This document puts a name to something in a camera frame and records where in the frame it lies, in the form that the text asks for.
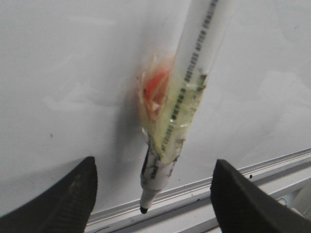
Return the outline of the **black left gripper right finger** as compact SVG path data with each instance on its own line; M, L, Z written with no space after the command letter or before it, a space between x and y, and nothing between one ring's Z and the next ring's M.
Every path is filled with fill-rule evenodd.
M259 189L229 162L218 159L210 199L224 233L309 233L311 222Z

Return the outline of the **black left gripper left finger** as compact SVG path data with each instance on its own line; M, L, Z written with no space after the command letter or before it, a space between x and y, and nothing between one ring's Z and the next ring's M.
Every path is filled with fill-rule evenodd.
M42 194L0 218L2 233L83 233L97 196L97 167L86 157Z

